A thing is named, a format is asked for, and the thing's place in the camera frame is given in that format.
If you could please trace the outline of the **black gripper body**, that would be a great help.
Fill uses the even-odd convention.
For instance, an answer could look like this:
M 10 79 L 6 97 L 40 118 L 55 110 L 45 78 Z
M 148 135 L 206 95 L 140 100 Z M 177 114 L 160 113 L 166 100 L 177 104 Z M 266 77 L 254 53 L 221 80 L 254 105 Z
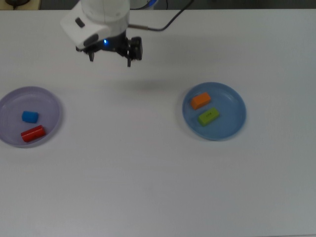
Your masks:
M 126 37 L 126 31 L 123 31 L 115 37 L 101 39 L 97 43 L 97 51 L 110 51 L 118 54 L 127 54 L 128 39 Z

